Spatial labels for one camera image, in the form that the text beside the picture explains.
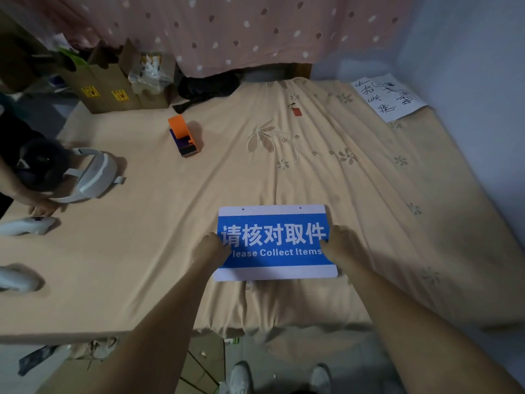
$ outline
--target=beige bedsheet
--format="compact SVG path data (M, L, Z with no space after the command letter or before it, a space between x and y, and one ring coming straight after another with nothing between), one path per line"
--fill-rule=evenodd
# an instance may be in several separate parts
M0 237L2 264L25 264L46 281L39 292L0 294L0 337L131 330L187 270L219 207L233 205L325 204L333 223L358 232L376 271L441 315L525 319L521 249L430 108L385 124L339 82L245 83L184 113L204 143L187 159L167 131L173 115L75 109L60 138L124 158L127 180L69 205L45 236ZM250 152L247 138L269 120L272 141L256 134L263 141ZM15 204L2 221L25 211ZM195 329L369 324L345 277L211 280Z

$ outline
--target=blue sign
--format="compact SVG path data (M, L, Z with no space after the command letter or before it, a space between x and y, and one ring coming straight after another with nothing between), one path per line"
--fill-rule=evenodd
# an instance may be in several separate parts
M319 240L330 228L324 205L222 207L217 234L232 254L216 280L337 276Z

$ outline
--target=yellow label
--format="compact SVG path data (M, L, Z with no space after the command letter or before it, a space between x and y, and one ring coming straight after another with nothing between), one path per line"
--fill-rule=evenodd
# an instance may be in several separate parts
M89 87L82 87L82 92L86 94L86 97L88 98L96 98L100 96L97 89L92 85L90 85Z
M124 90L116 90L111 92L117 101L128 101L129 97Z

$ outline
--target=shoe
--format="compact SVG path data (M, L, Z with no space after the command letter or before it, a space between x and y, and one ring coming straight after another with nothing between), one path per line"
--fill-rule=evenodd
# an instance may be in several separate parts
M252 378L250 371L245 363L237 364L233 367L230 375L229 391L230 394L251 394Z
M332 382L328 367L324 364L317 365L310 375L310 391L317 394L330 394Z

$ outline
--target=orange tape dispenser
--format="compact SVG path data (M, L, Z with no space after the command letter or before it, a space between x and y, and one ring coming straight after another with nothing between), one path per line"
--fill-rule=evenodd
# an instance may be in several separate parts
M177 148L179 148L179 152L183 158L200 152L182 115L178 114L177 116L169 118L167 122L170 124L171 136L175 144L177 144Z

